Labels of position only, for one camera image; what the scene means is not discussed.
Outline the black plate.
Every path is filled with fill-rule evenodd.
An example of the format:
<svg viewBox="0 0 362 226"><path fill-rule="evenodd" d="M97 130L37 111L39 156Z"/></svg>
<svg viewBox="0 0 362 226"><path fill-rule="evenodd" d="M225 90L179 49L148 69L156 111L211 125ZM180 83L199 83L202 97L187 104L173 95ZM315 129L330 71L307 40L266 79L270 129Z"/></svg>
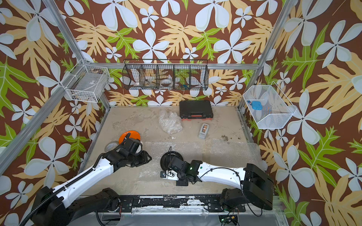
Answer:
<svg viewBox="0 0 362 226"><path fill-rule="evenodd" d="M161 157L160 166L163 171L169 170L168 166L174 157L183 161L182 155L176 151L168 151Z"/></svg>

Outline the clear bubble wrap sheet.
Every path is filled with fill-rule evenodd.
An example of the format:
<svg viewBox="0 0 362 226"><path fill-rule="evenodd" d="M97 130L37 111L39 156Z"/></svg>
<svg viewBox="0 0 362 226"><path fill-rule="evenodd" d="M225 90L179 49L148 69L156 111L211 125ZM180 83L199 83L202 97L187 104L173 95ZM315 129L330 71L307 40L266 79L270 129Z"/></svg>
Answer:
<svg viewBox="0 0 362 226"><path fill-rule="evenodd" d="M161 110L159 114L160 128L167 134L175 134L183 130L182 119L176 112Z"/></svg>

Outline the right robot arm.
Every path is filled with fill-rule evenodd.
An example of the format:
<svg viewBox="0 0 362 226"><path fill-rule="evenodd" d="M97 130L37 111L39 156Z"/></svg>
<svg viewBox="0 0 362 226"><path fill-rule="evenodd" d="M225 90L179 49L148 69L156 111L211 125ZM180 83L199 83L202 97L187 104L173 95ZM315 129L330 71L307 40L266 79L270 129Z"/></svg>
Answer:
<svg viewBox="0 0 362 226"><path fill-rule="evenodd" d="M164 154L160 165L160 177L176 181L177 186L198 182L231 186L231 189L224 189L220 197L220 205L225 210L236 209L242 204L252 204L267 211L273 209L274 181L254 164L248 163L244 168L228 168L197 160L188 163L177 155Z"/></svg>

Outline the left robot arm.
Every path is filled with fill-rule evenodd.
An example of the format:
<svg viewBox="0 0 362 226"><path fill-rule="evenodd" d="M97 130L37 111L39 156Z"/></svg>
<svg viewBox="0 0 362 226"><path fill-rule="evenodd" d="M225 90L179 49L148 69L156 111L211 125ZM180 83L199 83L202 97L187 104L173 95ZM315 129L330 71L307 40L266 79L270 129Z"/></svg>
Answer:
<svg viewBox="0 0 362 226"><path fill-rule="evenodd" d="M32 221L36 226L67 226L91 212L115 209L119 195L110 188L86 198L80 195L122 167L139 167L151 160L138 139L126 137L114 149L100 154L93 166L76 177L55 188L41 189L20 225Z"/></svg>

